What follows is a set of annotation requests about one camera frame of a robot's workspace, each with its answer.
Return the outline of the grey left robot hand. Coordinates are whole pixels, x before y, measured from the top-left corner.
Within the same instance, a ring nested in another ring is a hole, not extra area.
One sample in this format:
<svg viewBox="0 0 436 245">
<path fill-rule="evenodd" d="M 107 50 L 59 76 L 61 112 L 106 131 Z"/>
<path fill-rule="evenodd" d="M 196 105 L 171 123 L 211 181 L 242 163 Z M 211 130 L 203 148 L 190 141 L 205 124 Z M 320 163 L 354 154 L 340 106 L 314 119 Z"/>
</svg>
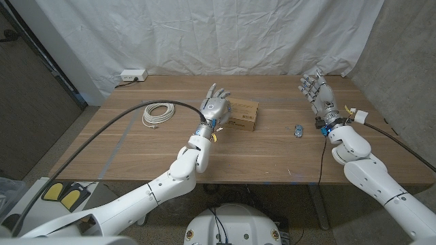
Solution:
<svg viewBox="0 0 436 245">
<path fill-rule="evenodd" d="M 206 122 L 201 122 L 194 132 L 195 135 L 205 137 L 208 140 L 218 125 L 224 125 L 228 121 L 232 112 L 231 103 L 227 99 L 230 92 L 223 88 L 216 91 L 216 85 L 214 83 L 209 88 L 206 98 L 200 105 L 200 112 L 205 117 Z"/>
</svg>

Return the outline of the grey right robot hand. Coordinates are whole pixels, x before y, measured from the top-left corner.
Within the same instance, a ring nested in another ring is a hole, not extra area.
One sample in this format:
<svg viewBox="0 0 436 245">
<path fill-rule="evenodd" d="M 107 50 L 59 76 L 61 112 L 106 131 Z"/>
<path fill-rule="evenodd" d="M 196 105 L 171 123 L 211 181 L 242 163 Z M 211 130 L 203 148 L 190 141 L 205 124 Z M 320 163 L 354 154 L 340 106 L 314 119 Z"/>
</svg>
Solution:
<svg viewBox="0 0 436 245">
<path fill-rule="evenodd" d="M 327 84 L 322 73 L 317 70 L 316 78 L 304 74 L 300 81 L 301 85 L 298 90 L 311 104 L 311 109 L 315 114 L 315 127 L 317 129 L 325 128 L 325 132 L 330 133 L 335 127 L 342 124 L 344 119 L 339 114 L 333 90 Z"/>
</svg>

